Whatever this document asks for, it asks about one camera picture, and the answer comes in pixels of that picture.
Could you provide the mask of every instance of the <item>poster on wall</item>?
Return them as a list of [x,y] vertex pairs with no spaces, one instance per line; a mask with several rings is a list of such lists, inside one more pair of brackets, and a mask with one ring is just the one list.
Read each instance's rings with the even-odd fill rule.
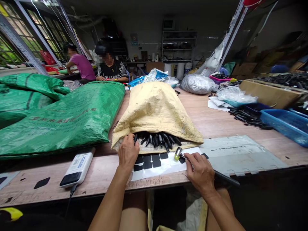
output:
[[131,34],[131,45],[132,47],[139,46],[137,34]]

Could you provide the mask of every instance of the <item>black hair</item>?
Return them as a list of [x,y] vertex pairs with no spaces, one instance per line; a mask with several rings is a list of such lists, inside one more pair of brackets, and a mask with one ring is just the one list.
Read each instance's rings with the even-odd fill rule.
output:
[[77,51],[77,47],[75,46],[75,44],[67,43],[63,46],[64,53],[67,53],[69,48],[73,51]]
[[111,54],[112,52],[111,46],[106,41],[98,41],[98,43],[95,46],[95,53],[97,55],[105,57],[107,53]]

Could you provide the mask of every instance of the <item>hand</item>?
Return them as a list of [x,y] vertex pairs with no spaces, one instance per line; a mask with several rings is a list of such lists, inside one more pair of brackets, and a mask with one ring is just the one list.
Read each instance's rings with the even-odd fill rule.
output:
[[106,81],[106,79],[103,76],[97,76],[96,81]]
[[139,154],[139,143],[136,142],[134,145],[134,137],[135,135],[132,133],[124,137],[123,142],[118,150],[119,167],[123,169],[127,174],[132,172]]
[[215,172],[210,162],[199,153],[184,153],[184,155],[189,159],[189,161],[186,160],[187,178],[204,198],[214,195],[216,192],[214,187]]

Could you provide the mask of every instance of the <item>leg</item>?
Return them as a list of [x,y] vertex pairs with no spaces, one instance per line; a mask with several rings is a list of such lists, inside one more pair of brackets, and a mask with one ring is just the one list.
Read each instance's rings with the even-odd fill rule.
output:
[[81,79],[81,80],[78,80],[81,84],[86,84],[86,83],[89,83],[89,82],[93,82],[95,80],[88,80],[88,79]]
[[148,230],[148,207],[146,192],[132,192],[124,195],[120,231]]
[[[232,202],[228,193],[228,190],[225,188],[220,188],[217,189],[217,192],[223,199],[224,203],[227,205],[229,210],[234,214],[233,207],[232,207]],[[212,214],[211,210],[209,209],[208,211],[208,217],[206,221],[206,231],[220,231],[219,225],[217,221],[215,220],[214,215]]]

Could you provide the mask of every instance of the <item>striped shirt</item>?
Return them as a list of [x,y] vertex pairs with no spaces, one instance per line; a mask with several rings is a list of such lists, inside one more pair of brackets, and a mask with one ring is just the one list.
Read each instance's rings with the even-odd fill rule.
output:
[[115,59],[113,66],[111,67],[106,64],[99,65],[97,69],[97,76],[103,76],[105,79],[119,79],[121,77],[128,78],[128,72],[123,63]]

